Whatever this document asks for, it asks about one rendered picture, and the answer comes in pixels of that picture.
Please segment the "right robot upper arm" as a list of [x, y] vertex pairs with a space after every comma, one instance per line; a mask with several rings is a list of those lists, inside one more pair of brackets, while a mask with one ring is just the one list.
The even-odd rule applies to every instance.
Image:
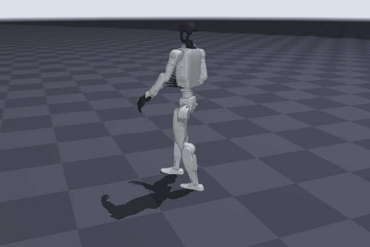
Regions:
[[201, 51], [201, 71], [199, 82], [205, 82], [208, 78], [207, 70], [206, 70], [206, 62], [205, 62], [205, 51], [200, 49]]

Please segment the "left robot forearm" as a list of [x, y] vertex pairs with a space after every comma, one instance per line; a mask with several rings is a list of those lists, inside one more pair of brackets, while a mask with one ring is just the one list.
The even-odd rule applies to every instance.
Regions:
[[151, 99], [157, 95], [157, 93], [164, 87], [165, 74], [161, 73], [155, 82], [154, 86], [147, 92], [145, 92], [145, 98], [151, 96]]

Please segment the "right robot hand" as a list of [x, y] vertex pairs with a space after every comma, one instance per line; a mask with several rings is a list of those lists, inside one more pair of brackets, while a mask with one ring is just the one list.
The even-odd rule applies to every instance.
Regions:
[[[172, 75], [174, 78], [176, 78], [176, 76], [175, 75]], [[176, 79], [174, 79], [174, 78], [170, 78], [170, 79], [172, 79], [172, 80], [169, 80], [169, 82], [172, 82], [172, 83], [166, 83], [166, 84], [173, 84], [173, 86], [167, 86], [167, 87], [180, 87], [180, 86], [178, 86], [177, 85], [177, 83], [176, 83]], [[181, 88], [183, 88], [183, 87], [181, 87]]]

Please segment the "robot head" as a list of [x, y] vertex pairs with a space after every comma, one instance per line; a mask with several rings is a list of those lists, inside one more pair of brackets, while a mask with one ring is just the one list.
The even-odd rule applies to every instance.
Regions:
[[[179, 26], [179, 30], [180, 30], [180, 40], [183, 43], [185, 43], [185, 45], [186, 45], [185, 47], [188, 48], [188, 49], [197, 49], [193, 45], [193, 41], [188, 39], [193, 31], [198, 31], [198, 27], [196, 26], [196, 24], [194, 24], [192, 22], [183, 23]], [[187, 33], [187, 36], [186, 36], [185, 40], [183, 39], [183, 33], [184, 32]]]

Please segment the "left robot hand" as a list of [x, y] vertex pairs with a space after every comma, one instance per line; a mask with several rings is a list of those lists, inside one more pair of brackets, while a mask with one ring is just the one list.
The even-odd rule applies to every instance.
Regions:
[[140, 97], [140, 99], [137, 103], [138, 104], [138, 106], [137, 106], [138, 111], [142, 113], [142, 111], [141, 111], [142, 106], [145, 104], [146, 101], [150, 101], [150, 100], [151, 100], [151, 96], [145, 98], [145, 94], [142, 97]]

